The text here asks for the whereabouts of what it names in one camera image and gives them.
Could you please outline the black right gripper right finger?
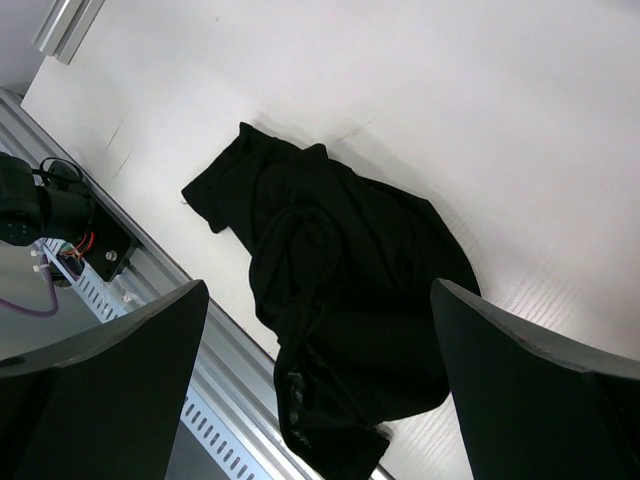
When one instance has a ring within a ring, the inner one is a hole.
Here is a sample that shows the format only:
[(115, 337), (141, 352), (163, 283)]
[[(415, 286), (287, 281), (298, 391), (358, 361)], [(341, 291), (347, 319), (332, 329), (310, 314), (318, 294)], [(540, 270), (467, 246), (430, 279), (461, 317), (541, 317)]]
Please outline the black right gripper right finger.
[(448, 280), (434, 282), (431, 303), (474, 478), (638, 478), (638, 361)]

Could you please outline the black tank top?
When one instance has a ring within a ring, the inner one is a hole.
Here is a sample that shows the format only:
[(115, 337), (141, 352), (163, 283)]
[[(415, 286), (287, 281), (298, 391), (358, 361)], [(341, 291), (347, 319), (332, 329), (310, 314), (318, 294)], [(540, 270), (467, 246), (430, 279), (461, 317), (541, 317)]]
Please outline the black tank top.
[(429, 201), (247, 123), (183, 196), (250, 254), (287, 447), (326, 479), (369, 478), (380, 425), (449, 394), (430, 290), (478, 290), (463, 249)]

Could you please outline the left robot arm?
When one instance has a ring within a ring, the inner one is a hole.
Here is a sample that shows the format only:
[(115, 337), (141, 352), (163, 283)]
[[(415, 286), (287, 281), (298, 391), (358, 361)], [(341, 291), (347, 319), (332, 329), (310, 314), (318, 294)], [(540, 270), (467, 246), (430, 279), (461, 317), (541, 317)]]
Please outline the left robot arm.
[(71, 244), (65, 252), (83, 259), (94, 247), (96, 204), (84, 174), (68, 160), (50, 156), (34, 168), (1, 154), (1, 242), (29, 247), (45, 238)]

